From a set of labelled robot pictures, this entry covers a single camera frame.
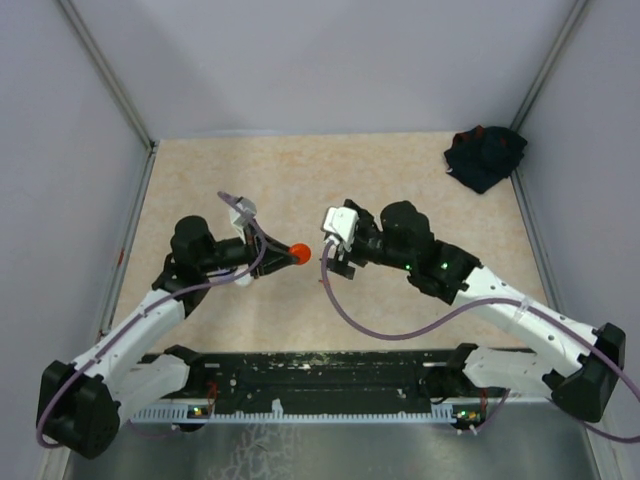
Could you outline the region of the orange earbud charging case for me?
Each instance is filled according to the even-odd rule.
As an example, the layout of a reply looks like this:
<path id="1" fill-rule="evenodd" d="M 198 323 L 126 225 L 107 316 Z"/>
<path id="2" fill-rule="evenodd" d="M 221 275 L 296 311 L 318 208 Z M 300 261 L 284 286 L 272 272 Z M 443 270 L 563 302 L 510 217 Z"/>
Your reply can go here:
<path id="1" fill-rule="evenodd" d="M 303 243 L 296 243 L 289 248 L 289 253 L 295 257 L 297 265 L 304 265 L 311 259 L 311 249 Z"/>

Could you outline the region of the white earbud charging case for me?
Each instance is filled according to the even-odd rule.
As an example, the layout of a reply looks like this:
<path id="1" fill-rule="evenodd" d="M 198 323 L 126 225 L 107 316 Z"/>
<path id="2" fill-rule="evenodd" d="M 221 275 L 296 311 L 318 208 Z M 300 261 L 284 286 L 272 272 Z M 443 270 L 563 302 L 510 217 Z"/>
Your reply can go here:
<path id="1" fill-rule="evenodd" d="M 253 282 L 254 278 L 251 275 L 246 275 L 235 280 L 235 284 L 240 287 L 247 287 Z"/>

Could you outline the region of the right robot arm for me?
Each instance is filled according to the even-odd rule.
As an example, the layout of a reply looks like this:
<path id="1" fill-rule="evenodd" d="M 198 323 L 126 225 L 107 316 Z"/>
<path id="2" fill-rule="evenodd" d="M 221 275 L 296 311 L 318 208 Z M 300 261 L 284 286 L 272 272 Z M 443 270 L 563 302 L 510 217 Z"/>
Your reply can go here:
<path id="1" fill-rule="evenodd" d="M 626 334 L 573 320 L 501 280 L 477 257 L 435 237 L 426 215 L 409 201 L 374 217 L 351 200 L 330 207 L 321 227 L 321 270 L 353 279 L 369 263 L 406 273 L 421 293 L 474 311 L 516 337 L 526 351 L 462 344 L 450 358 L 448 387 L 461 396 L 502 388 L 549 398 L 574 418 L 599 422 L 624 369 Z"/>

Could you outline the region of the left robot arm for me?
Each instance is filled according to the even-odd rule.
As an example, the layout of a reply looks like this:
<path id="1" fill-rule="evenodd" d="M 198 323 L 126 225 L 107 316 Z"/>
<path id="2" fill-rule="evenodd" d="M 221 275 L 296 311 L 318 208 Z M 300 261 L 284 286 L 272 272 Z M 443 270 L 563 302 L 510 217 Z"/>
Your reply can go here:
<path id="1" fill-rule="evenodd" d="M 311 256 L 304 244 L 288 246 L 265 235 L 252 217 L 237 216 L 233 225 L 238 237 L 217 240 L 204 218 L 179 220 L 163 270 L 139 306 L 72 362 L 54 361 L 44 370 L 36 418 L 42 447 L 67 447 L 93 459 L 148 405 L 174 392 L 194 397 L 206 389 L 207 371 L 189 362 L 181 347 L 149 364 L 141 360 L 212 287 L 302 265 Z"/>

